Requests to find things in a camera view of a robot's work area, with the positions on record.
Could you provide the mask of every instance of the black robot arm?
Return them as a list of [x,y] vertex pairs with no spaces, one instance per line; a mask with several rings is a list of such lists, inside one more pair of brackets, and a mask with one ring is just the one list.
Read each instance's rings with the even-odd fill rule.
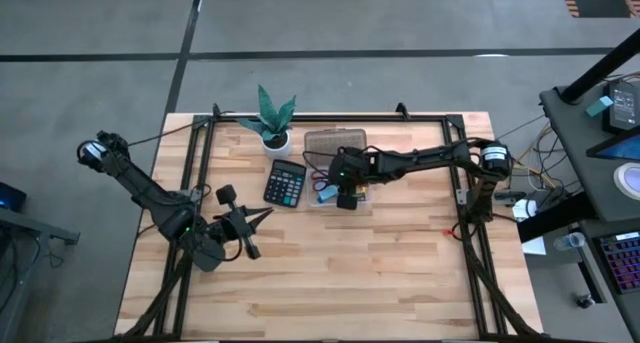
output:
[[[471,148],[480,149],[478,164],[471,160]],[[358,201],[354,192],[359,185],[386,184],[407,173],[456,166],[478,179],[468,199],[472,202],[468,215],[474,220],[488,221],[491,219],[491,196],[495,186],[506,179],[510,171],[507,147],[481,138],[408,153],[374,149],[340,148],[331,161],[328,179],[339,187],[338,207],[356,208]]]
[[[166,191],[131,161],[127,141],[119,135],[101,131],[96,140],[80,144],[76,153],[80,164],[115,178],[131,194],[133,202],[149,210],[160,234],[184,249],[203,271],[212,271],[221,262],[237,258],[240,250],[236,257],[227,259],[222,247],[232,240],[240,241],[240,249],[244,246],[249,258],[260,257],[250,237],[273,211],[271,208],[236,206],[236,193],[227,185],[218,189],[216,196],[220,204],[229,205],[230,211],[207,223],[197,213],[203,187],[189,192]],[[261,215],[247,222],[246,218],[255,214]]]

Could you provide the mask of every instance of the black calculator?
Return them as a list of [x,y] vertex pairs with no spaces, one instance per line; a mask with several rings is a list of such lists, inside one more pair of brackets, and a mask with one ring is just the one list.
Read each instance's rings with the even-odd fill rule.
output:
[[297,207],[306,172],[307,168],[303,165],[275,159],[264,190],[264,200],[283,207]]

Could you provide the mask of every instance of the black desk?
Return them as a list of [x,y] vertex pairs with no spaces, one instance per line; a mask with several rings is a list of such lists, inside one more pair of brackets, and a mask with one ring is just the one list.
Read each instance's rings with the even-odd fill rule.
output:
[[616,293],[615,283],[595,242],[598,237],[640,231],[640,202],[622,194],[613,183],[613,172],[624,162],[586,156],[588,148],[613,137],[602,131],[601,117],[591,118],[585,113],[587,107],[603,95],[602,88],[593,88],[583,96],[583,104],[578,106],[563,103],[555,90],[540,94],[551,127],[562,142],[584,192],[518,224],[518,231],[520,239],[526,242],[570,223],[580,222],[580,230],[587,237],[620,314],[634,341],[640,342],[640,293]]

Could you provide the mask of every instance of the wooden tabletop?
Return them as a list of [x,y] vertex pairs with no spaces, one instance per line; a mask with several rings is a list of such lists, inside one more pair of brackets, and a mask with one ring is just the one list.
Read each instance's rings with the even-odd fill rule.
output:
[[[493,137],[487,113],[462,114],[468,136]],[[170,114],[164,130],[189,124],[192,117]],[[304,134],[329,128],[363,128],[368,144],[381,149],[410,151],[443,144],[438,123],[292,126],[290,159],[299,163]],[[238,204],[268,206],[262,195],[271,162],[260,137],[238,124],[215,127],[207,183],[214,190],[233,184]],[[153,179],[167,190],[179,188],[188,138],[189,130],[162,138]],[[462,246],[442,233],[457,221],[448,170],[412,173],[372,190],[373,204],[356,211],[311,208],[303,194],[297,209],[276,206],[263,221],[254,236],[260,259],[252,261],[243,254],[209,273],[194,267],[183,339],[477,338]],[[211,194],[202,214],[211,221],[226,209]],[[145,213],[141,229],[150,224]],[[487,230],[500,288],[527,323],[541,331],[516,226],[496,219]],[[237,243],[225,248],[230,256]],[[116,333],[130,328],[158,292],[167,249],[155,230],[138,239]],[[495,332],[486,292],[483,301]]]

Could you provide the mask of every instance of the concrete floor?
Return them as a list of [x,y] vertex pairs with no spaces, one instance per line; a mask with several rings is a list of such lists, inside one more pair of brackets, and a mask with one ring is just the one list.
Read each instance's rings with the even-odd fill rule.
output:
[[[0,0],[0,55],[178,52],[192,0]],[[563,0],[203,0],[193,52],[303,49],[610,47],[635,19],[574,19]],[[598,56],[189,62],[178,112],[255,111],[257,84],[299,111],[488,111],[499,135],[541,114],[538,93]],[[640,69],[640,60],[625,71]],[[82,232],[52,270],[42,261],[20,330],[25,342],[112,334],[140,210],[75,162],[98,130],[130,140],[162,124],[175,62],[0,63],[0,181],[29,193],[26,213]],[[505,141],[522,152],[544,121]],[[150,171],[156,145],[133,152]],[[573,181],[568,164],[554,170]],[[523,179],[516,188],[527,189]],[[611,304],[586,311],[577,267],[531,271],[545,331],[629,342]]]

